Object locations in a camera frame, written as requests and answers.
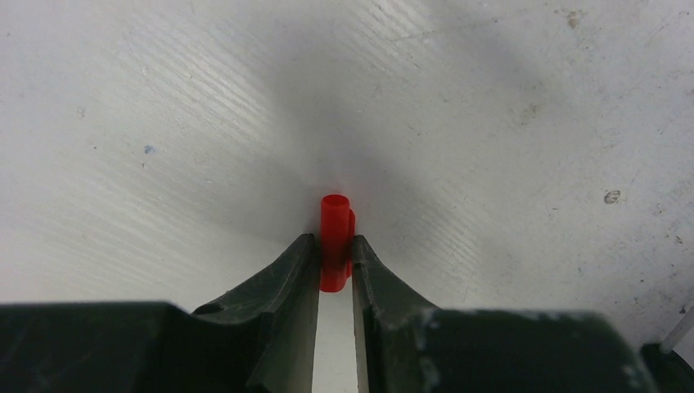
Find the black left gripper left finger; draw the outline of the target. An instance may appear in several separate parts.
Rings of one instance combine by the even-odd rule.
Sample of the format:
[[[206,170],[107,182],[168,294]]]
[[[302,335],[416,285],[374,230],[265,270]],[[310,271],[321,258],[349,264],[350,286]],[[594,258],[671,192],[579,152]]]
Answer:
[[[303,234],[190,313],[163,301],[3,305],[1,389],[309,392],[319,278]]]

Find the red capped whiteboard marker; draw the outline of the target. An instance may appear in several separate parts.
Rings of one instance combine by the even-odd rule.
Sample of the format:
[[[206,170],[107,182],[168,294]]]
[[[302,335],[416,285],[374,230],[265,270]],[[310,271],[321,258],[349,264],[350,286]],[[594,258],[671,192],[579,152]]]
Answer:
[[[659,351],[662,354],[671,353],[675,346],[689,333],[693,328],[693,308],[682,309],[683,316],[676,324],[673,330],[665,337],[659,345]]]

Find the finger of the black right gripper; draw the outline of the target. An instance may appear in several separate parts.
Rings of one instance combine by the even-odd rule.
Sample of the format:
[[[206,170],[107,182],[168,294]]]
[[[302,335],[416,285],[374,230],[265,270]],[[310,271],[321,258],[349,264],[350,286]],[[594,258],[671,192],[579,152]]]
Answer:
[[[661,393],[693,393],[693,369],[674,350],[660,351],[657,343],[645,344],[640,349],[647,369]]]

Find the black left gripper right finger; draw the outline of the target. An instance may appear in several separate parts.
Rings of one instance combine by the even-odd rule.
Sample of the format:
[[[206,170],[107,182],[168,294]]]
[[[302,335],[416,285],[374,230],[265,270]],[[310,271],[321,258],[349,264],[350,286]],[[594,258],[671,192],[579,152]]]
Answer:
[[[352,243],[361,392],[654,392],[641,358],[599,314],[443,309]]]

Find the red marker cap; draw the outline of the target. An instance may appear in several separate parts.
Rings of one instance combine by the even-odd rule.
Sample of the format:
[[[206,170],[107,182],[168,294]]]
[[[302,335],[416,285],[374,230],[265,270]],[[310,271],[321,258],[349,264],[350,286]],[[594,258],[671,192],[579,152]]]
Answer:
[[[341,291],[353,271],[352,242],[355,236],[356,216],[349,199],[330,194],[321,200],[319,242],[321,254],[320,290],[328,293]]]

